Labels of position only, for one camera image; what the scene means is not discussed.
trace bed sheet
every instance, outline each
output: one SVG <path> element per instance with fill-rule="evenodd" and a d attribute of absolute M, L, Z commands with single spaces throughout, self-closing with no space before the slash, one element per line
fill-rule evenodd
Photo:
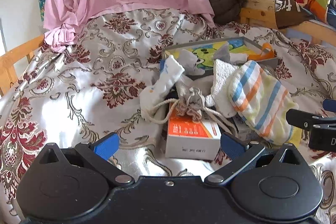
<path fill-rule="evenodd" d="M 17 185 L 48 142 L 67 148 L 116 132 L 120 149 L 109 162 L 135 179 L 139 175 L 200 175 L 204 179 L 229 163 L 222 151 L 212 162 L 165 158 L 166 129 L 141 118 L 138 96 L 158 79 L 163 47 L 240 36 L 261 45 L 271 43 L 280 57 L 271 73 L 287 87 L 301 110 L 334 116 L 322 109 L 322 101 L 336 97 L 336 63 L 332 52 L 320 45 L 293 42 L 276 30 L 236 22 L 210 28 L 201 16 L 174 9 L 100 16 L 88 22 L 78 44 L 68 46 L 64 53 L 42 47 L 18 83 L 0 100 L 0 208 L 4 221 L 20 221 Z M 299 150 L 324 188 L 316 218 L 335 223 L 336 153 L 311 150 L 308 139 L 303 130 Z"/>

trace striped towel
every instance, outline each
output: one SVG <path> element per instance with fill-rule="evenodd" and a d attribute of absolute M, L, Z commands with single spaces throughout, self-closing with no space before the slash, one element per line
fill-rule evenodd
<path fill-rule="evenodd" d="M 255 61 L 235 71 L 228 96 L 246 124 L 265 140 L 282 145 L 292 137 L 293 127 L 286 121 L 286 112 L 299 107 L 280 81 Z"/>

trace wooden plank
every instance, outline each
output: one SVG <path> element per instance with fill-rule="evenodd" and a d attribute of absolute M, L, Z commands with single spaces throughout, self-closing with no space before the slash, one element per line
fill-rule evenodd
<path fill-rule="evenodd" d="M 24 58 L 27 54 L 30 52 L 33 52 L 38 47 L 41 47 L 44 43 L 44 35 L 40 35 L 39 37 L 35 37 L 32 40 L 29 40 L 28 42 L 15 47 L 8 51 L 4 56 L 8 56 L 13 61 L 13 64 L 15 64 L 20 59 Z"/>
<path fill-rule="evenodd" d="M 7 70 L 0 70 L 0 95 L 3 96 L 6 94 L 10 88 L 11 78 L 9 77 Z"/>
<path fill-rule="evenodd" d="M 312 44 L 319 44 L 319 45 L 321 45 L 322 40 L 319 39 L 319 38 L 317 38 L 317 37 L 312 37 L 312 38 L 311 38 L 311 43 L 312 43 Z"/>
<path fill-rule="evenodd" d="M 273 26 L 276 26 L 275 13 L 263 10 L 254 10 L 250 8 L 242 8 L 240 11 L 241 17 L 253 18 L 260 21 L 270 22 Z"/>
<path fill-rule="evenodd" d="M 275 13 L 275 0 L 247 0 L 244 8 Z"/>
<path fill-rule="evenodd" d="M 253 27 L 266 27 L 270 29 L 278 29 L 276 23 L 269 21 L 262 21 L 254 18 L 250 18 L 249 25 Z"/>
<path fill-rule="evenodd" d="M 3 96 L 16 83 L 17 75 L 14 64 L 25 56 L 31 61 L 33 51 L 44 43 L 44 36 L 40 35 L 28 42 L 6 52 L 0 57 L 0 95 Z"/>
<path fill-rule="evenodd" d="M 311 21 L 305 21 L 300 25 L 290 26 L 289 28 L 311 35 L 315 39 L 325 41 L 336 47 L 336 31 L 329 29 L 328 27 Z"/>
<path fill-rule="evenodd" d="M 34 52 L 30 52 L 26 55 L 27 60 L 28 60 L 28 64 L 32 61 L 32 59 L 34 58 Z"/>
<path fill-rule="evenodd" d="M 247 17 L 241 17 L 240 18 L 240 23 L 249 24 L 249 18 L 247 18 Z"/>

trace black clamp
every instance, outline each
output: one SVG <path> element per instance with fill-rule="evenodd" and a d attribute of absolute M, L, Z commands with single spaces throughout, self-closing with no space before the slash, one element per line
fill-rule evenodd
<path fill-rule="evenodd" d="M 309 131 L 309 148 L 336 152 L 336 118 L 290 109 L 286 120 L 292 126 Z"/>

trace cardboard box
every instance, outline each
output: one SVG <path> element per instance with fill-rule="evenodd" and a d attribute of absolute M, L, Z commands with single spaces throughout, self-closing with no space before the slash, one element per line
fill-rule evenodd
<path fill-rule="evenodd" d="M 249 126 L 244 123 L 244 121 L 238 114 L 234 116 L 232 120 L 236 125 L 238 138 L 241 141 L 250 141 L 259 138 L 258 134 L 253 129 L 249 128 Z"/>
<path fill-rule="evenodd" d="M 221 146 L 221 132 L 206 113 L 202 115 L 200 122 L 193 122 L 190 116 L 177 116 L 173 111 L 168 121 L 166 157 L 215 159 Z"/>

